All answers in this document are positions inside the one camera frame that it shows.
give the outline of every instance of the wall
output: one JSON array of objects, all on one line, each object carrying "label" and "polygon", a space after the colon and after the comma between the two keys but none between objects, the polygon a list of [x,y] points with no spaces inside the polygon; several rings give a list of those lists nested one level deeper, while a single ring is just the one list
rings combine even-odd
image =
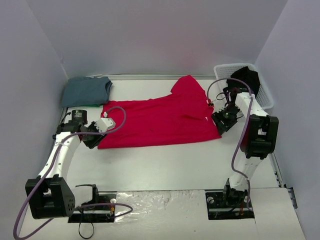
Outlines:
[{"label": "wall", "polygon": [[25,1],[0,2],[0,232],[13,239],[17,213],[48,159],[66,76]]},{"label": "wall", "polygon": [[319,9],[318,0],[289,0],[255,63],[275,99],[275,155],[308,240],[320,236]]},{"label": "wall", "polygon": [[287,0],[26,0],[70,77],[254,63]]}]

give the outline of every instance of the white table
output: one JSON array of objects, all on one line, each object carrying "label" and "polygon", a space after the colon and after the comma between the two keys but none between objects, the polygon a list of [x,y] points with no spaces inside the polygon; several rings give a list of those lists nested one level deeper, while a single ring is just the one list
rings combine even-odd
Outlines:
[{"label": "white table", "polygon": [[[166,96],[175,82],[113,81],[110,99]],[[206,90],[212,80],[198,82]],[[213,87],[211,99],[217,94]],[[87,110],[89,122],[98,120],[102,111],[93,107],[76,109]],[[278,188],[269,158],[258,166],[251,180],[255,219],[208,220],[203,190],[222,189],[231,176],[231,158],[242,127],[240,122],[221,139],[191,144],[100,150],[81,144],[69,168],[69,186],[97,184],[100,191],[117,191],[119,203],[134,207],[133,213],[116,223],[95,224],[92,239],[304,239],[288,192]],[[243,157],[239,152],[237,161]],[[55,219],[31,239],[81,239],[78,225],[67,221]],[[24,236],[41,222],[34,220],[28,209],[21,234]],[[83,234],[90,235],[90,231],[90,225],[84,224]]]}]

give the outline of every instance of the plastic basket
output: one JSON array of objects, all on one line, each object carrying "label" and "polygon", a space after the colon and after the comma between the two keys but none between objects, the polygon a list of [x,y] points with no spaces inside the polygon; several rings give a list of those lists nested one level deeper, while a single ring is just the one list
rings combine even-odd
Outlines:
[{"label": "plastic basket", "polygon": [[[250,70],[257,71],[255,65],[250,63],[233,63],[233,64],[221,64],[214,67],[214,74],[216,79],[230,78],[230,76],[237,70],[248,67]],[[262,109],[271,109],[274,106],[274,100],[270,94],[269,89],[266,86],[266,83],[263,77],[258,73],[260,80],[260,88],[257,96],[255,96],[256,101],[260,104]],[[221,92],[222,89],[227,87],[227,81],[222,80],[217,82]]]}]

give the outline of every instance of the red cloth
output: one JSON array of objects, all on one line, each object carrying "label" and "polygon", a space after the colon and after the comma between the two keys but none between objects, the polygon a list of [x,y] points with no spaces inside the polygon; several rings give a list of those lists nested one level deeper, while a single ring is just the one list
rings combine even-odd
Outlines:
[{"label": "red cloth", "polygon": [[[205,91],[190,75],[181,77],[168,96],[109,101],[103,106],[103,112],[114,106],[124,108],[126,122],[121,129],[107,135],[99,149],[187,144],[220,138]],[[108,117],[116,122],[115,127],[124,118],[119,109],[112,110]]]}]

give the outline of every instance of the screw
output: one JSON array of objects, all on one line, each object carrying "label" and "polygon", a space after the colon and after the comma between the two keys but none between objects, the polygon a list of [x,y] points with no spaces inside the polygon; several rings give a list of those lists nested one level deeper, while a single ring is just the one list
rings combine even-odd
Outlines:
[{"label": "screw", "polygon": [[208,198],[206,199],[206,201],[209,203],[209,204],[213,204],[215,202],[214,198],[212,196],[208,196]]}]

